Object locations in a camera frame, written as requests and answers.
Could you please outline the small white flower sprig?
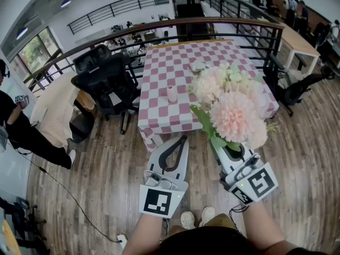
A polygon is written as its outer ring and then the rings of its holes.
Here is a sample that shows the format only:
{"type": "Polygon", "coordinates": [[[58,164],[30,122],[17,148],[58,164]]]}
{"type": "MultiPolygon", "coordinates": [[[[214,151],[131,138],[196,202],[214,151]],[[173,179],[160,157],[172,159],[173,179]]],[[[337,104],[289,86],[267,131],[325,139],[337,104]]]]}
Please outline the small white flower sprig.
{"type": "Polygon", "coordinates": [[[195,60],[194,62],[190,63],[190,69],[193,73],[200,73],[208,68],[210,68],[210,65],[206,62],[195,60]]]}

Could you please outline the pink white checkered tablecloth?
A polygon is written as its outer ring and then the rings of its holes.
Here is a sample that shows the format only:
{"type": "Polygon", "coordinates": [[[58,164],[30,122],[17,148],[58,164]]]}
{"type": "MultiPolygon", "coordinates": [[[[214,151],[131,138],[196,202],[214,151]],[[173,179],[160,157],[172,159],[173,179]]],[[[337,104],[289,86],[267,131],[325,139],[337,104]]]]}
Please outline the pink white checkered tablecloth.
{"type": "Polygon", "coordinates": [[[202,124],[191,112],[191,105],[198,105],[195,96],[188,92],[194,77],[190,63],[206,62],[210,66],[235,64],[252,78],[258,77],[263,84],[266,99],[265,119],[278,110],[262,74],[249,56],[230,40],[184,42],[147,51],[140,96],[138,128],[148,151],[162,145],[162,134],[202,129],[202,124]],[[167,87],[176,86],[177,101],[170,103],[167,87]]]}

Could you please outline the person's left forearm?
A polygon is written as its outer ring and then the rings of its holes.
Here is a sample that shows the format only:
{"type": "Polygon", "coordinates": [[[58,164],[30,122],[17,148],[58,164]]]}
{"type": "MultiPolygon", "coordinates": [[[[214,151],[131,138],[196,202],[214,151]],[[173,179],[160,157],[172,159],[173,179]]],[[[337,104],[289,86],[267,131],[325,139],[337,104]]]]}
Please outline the person's left forearm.
{"type": "Polygon", "coordinates": [[[122,255],[150,255],[153,253],[159,248],[162,227],[163,219],[161,217],[141,214],[122,255]]]}

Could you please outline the beige cloth covered table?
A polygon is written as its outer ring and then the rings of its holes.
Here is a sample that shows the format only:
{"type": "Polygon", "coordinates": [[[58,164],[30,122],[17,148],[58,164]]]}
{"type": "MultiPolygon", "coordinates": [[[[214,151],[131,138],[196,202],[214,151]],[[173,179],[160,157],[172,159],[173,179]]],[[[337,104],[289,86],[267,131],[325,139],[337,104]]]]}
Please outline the beige cloth covered table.
{"type": "Polygon", "coordinates": [[[58,148],[66,148],[67,140],[72,138],[70,120],[75,107],[74,101],[79,101],[87,110],[95,107],[92,97],[71,83],[76,75],[76,72],[68,71],[47,86],[30,117],[30,123],[58,148]]]}

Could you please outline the black balcony railing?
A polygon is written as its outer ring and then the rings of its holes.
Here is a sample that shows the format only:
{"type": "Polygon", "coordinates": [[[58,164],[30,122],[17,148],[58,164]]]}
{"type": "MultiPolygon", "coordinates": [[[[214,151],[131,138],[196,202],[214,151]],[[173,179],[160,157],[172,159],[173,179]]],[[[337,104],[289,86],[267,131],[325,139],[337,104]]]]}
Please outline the black balcony railing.
{"type": "Polygon", "coordinates": [[[85,28],[123,13],[164,4],[169,4],[169,0],[119,0],[87,13],[67,26],[72,34],[75,35],[85,28]]]}

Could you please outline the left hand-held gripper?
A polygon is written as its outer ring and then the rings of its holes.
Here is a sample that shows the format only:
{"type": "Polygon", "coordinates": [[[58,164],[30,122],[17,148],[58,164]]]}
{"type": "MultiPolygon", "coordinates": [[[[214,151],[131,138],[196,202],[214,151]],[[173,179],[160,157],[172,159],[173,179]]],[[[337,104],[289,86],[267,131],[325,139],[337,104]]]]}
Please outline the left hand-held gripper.
{"type": "Polygon", "coordinates": [[[140,185],[139,212],[162,218],[173,216],[189,187],[182,181],[188,155],[189,141],[185,135],[166,141],[151,153],[149,170],[144,171],[144,184],[140,185]]]}

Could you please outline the large window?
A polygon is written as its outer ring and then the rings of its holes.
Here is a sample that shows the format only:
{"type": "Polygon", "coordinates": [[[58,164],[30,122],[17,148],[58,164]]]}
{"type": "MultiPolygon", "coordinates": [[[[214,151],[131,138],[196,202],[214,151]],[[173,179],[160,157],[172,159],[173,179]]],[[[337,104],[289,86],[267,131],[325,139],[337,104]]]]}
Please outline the large window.
{"type": "Polygon", "coordinates": [[[24,80],[36,72],[59,50],[50,30],[46,27],[33,37],[10,61],[14,72],[24,80]]]}

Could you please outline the person's mustard shorts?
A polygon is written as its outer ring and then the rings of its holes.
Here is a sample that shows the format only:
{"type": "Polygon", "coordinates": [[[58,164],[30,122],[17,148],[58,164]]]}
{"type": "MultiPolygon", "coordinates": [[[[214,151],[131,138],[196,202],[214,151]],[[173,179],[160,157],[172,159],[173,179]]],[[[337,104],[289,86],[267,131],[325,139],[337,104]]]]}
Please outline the person's mustard shorts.
{"type": "MultiPolygon", "coordinates": [[[[219,214],[217,216],[215,216],[214,218],[212,218],[210,221],[208,221],[206,224],[203,225],[203,227],[226,227],[226,228],[232,228],[232,229],[237,229],[235,224],[232,222],[232,220],[230,219],[230,217],[226,214],[219,214]]],[[[177,233],[180,232],[185,232],[188,229],[185,229],[182,226],[179,225],[174,225],[170,228],[168,234],[166,237],[170,237],[173,236],[177,233]]]]}

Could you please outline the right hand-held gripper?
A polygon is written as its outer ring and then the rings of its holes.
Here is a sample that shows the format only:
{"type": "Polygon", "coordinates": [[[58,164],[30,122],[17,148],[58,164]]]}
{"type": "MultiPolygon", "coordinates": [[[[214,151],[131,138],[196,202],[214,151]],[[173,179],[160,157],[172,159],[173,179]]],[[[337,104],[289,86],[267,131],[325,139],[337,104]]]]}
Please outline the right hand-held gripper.
{"type": "Polygon", "coordinates": [[[278,187],[270,163],[263,163],[259,154],[239,144],[239,150],[217,147],[211,143],[217,164],[222,167],[220,183],[235,195],[241,204],[258,202],[278,187]]]}

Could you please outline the black office chair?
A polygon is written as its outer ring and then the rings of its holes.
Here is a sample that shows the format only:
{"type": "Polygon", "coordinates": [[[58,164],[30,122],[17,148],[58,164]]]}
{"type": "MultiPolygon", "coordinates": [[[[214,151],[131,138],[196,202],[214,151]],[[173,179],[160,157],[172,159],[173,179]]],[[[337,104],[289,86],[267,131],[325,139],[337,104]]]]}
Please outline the black office chair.
{"type": "Polygon", "coordinates": [[[139,110],[133,105],[141,90],[138,89],[132,62],[134,59],[129,55],[112,54],[103,44],[73,60],[76,76],[71,83],[92,97],[106,120],[111,115],[121,115],[121,134],[125,133],[126,112],[139,110]]]}
{"type": "Polygon", "coordinates": [[[297,55],[297,58],[298,68],[288,69],[271,53],[267,56],[269,64],[263,68],[265,83],[275,99],[288,110],[289,116],[293,116],[290,107],[302,101],[303,94],[310,90],[311,85],[324,79],[332,80],[337,75],[337,72],[328,65],[323,65],[320,73],[303,74],[301,70],[307,63],[300,55],[297,55]]]}

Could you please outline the black equipment stand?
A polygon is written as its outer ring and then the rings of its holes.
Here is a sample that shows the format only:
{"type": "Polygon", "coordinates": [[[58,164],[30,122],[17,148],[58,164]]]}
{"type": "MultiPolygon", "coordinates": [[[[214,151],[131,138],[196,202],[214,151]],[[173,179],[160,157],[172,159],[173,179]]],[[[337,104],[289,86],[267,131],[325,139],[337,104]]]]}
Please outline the black equipment stand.
{"type": "Polygon", "coordinates": [[[20,197],[15,202],[8,202],[0,197],[0,209],[3,210],[3,220],[8,222],[14,233],[20,251],[26,248],[33,250],[33,255],[50,255],[50,249],[45,245],[47,238],[41,231],[47,220],[36,219],[37,205],[31,206],[20,197]]]}

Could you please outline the wooden topped black railing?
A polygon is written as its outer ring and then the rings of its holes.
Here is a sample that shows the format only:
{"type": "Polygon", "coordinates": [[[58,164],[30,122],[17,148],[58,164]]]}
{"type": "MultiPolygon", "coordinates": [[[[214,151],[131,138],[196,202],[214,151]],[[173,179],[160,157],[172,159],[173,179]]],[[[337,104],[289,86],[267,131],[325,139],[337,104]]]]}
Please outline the wooden topped black railing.
{"type": "Polygon", "coordinates": [[[242,25],[248,25],[252,27],[263,27],[263,28],[271,28],[272,33],[270,37],[266,36],[258,36],[258,38],[261,39],[268,39],[271,40],[268,47],[252,47],[253,49],[258,50],[267,50],[272,51],[274,54],[277,54],[279,49],[280,41],[283,39],[283,31],[284,26],[279,23],[272,23],[272,22],[265,22],[255,19],[243,19],[243,18],[226,18],[226,17],[190,17],[190,18],[178,18],[178,19],[172,19],[172,20],[166,20],[166,21],[158,21],[158,22],[152,22],[152,23],[146,23],[142,25],[138,25],[129,29],[120,30],[118,32],[112,33],[110,35],[94,39],[92,41],[86,42],[80,46],[77,46],[74,49],[69,50],[66,53],[63,53],[62,56],[57,57],[53,60],[51,60],[49,63],[45,64],[43,67],[38,69],[35,73],[27,77],[23,80],[24,83],[29,82],[30,80],[33,80],[36,78],[36,76],[44,74],[47,72],[47,70],[57,62],[66,59],[68,57],[71,57],[87,48],[93,49],[95,45],[116,39],[119,37],[123,37],[135,32],[143,32],[146,30],[153,30],[158,28],[164,28],[164,27],[177,27],[177,26],[185,26],[187,33],[183,35],[177,35],[177,36],[171,36],[171,37],[163,37],[161,40],[167,40],[167,39],[180,39],[185,38],[187,41],[192,41],[193,37],[202,37],[204,34],[202,33],[193,33],[192,28],[195,24],[215,24],[215,23],[222,23],[222,24],[236,24],[237,26],[242,25]]]}

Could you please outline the pink artificial flower bouquet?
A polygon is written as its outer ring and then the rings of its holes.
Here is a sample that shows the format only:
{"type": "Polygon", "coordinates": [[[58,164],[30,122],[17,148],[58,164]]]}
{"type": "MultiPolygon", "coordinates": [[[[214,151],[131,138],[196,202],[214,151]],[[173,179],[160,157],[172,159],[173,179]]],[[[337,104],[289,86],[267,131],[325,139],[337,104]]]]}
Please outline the pink artificial flower bouquet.
{"type": "Polygon", "coordinates": [[[198,105],[190,109],[214,146],[236,149],[245,143],[255,150],[265,144],[269,131],[278,131],[277,123],[265,122],[264,86],[258,77],[229,63],[193,74],[188,92],[198,105]]]}

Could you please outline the person's right white shoe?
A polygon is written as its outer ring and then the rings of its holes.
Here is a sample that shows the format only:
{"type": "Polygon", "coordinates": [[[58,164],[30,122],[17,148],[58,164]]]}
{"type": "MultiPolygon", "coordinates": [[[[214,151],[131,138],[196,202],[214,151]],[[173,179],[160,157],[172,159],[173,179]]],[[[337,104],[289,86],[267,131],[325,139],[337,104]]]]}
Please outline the person's right white shoe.
{"type": "Polygon", "coordinates": [[[199,223],[199,227],[204,226],[207,222],[212,220],[216,216],[215,208],[212,206],[204,207],[201,213],[201,221],[199,223]]]}

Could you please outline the dark grey round bin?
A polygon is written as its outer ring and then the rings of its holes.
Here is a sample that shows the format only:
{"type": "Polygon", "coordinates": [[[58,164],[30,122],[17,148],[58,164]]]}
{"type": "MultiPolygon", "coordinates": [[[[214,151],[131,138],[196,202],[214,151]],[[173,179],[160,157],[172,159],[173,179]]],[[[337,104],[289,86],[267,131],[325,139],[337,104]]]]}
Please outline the dark grey round bin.
{"type": "Polygon", "coordinates": [[[80,113],[70,121],[70,129],[72,132],[71,140],[74,143],[80,143],[88,138],[94,126],[94,116],[89,114],[80,113]]]}

